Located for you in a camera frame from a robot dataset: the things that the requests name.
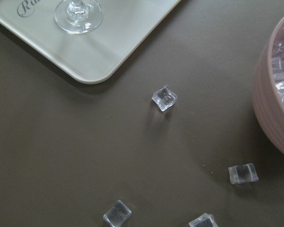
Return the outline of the cream plastic serving tray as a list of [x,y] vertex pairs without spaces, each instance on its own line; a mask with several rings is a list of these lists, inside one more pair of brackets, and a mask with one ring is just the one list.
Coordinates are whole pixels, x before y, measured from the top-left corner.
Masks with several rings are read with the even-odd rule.
[[71,35],[54,20],[57,0],[0,0],[0,23],[75,80],[108,79],[177,5],[176,0],[101,0],[94,31]]

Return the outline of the clear wine glass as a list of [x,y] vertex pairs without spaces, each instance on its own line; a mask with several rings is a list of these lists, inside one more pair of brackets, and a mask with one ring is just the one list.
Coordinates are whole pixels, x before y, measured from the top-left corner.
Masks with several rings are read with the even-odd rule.
[[54,19],[63,31],[84,34],[99,27],[103,12],[96,0],[63,0],[55,9]]

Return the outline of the clear acrylic ice cube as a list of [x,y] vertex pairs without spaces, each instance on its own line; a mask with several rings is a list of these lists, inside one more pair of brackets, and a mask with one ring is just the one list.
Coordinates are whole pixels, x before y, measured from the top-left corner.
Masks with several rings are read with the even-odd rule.
[[155,91],[152,96],[152,101],[162,112],[172,107],[177,99],[177,95],[172,92],[168,85],[165,85],[164,87]]
[[243,184],[259,180],[253,163],[228,167],[230,183]]
[[110,227],[121,227],[131,215],[132,211],[121,200],[117,200],[113,207],[103,215],[103,220]]
[[218,227],[212,214],[204,213],[188,224],[190,227]]

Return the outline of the pink bowl of ice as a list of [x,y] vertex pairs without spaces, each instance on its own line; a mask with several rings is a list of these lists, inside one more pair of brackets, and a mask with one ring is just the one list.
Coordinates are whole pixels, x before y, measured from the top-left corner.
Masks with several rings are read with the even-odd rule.
[[256,65],[253,109],[263,132],[284,154],[284,106],[275,87],[271,55],[275,40],[284,40],[284,17],[275,26]]

